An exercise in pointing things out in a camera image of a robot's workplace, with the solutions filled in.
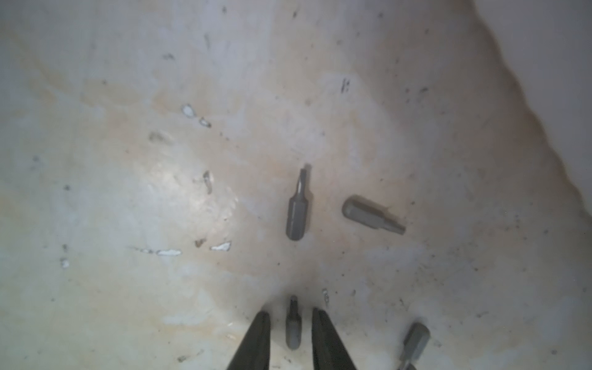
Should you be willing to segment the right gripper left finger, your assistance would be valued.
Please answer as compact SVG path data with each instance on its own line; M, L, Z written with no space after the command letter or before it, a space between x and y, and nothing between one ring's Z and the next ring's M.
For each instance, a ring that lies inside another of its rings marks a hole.
M259 311L247 330L227 370L269 370L271 316Z

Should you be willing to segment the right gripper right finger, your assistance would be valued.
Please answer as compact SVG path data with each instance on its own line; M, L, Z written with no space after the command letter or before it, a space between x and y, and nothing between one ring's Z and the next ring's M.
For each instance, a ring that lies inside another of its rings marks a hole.
M356 370L328 313L319 308L312 311L311 342L314 370Z

